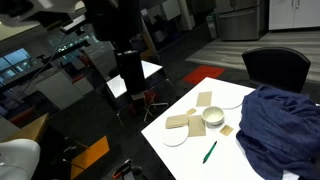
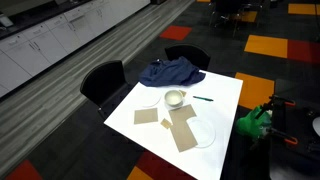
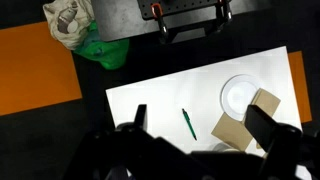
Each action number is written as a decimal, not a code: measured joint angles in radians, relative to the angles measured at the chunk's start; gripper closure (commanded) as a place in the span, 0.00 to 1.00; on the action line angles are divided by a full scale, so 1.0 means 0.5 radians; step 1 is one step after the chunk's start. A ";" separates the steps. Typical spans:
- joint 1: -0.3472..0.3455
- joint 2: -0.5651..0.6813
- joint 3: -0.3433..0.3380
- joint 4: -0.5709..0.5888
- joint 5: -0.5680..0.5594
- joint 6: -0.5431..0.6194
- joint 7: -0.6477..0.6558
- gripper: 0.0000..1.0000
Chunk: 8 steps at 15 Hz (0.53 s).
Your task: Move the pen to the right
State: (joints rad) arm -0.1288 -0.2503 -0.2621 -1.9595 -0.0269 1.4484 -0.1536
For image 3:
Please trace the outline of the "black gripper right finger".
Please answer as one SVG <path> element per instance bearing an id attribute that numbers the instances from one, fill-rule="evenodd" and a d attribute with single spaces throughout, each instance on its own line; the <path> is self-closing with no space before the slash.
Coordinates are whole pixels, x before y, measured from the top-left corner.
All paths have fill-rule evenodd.
<path id="1" fill-rule="evenodd" d="M 291 145 L 289 125 L 276 122 L 257 105 L 247 107 L 244 125 L 265 152 Z"/>

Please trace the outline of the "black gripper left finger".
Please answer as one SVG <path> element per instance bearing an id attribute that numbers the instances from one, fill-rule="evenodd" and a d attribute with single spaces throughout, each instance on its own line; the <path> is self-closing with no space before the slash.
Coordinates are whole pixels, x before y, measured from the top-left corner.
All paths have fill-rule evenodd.
<path id="1" fill-rule="evenodd" d="M 143 130 L 147 128 L 147 105 L 146 104 L 140 104 L 138 106 L 135 119 L 134 119 L 134 125 Z"/>

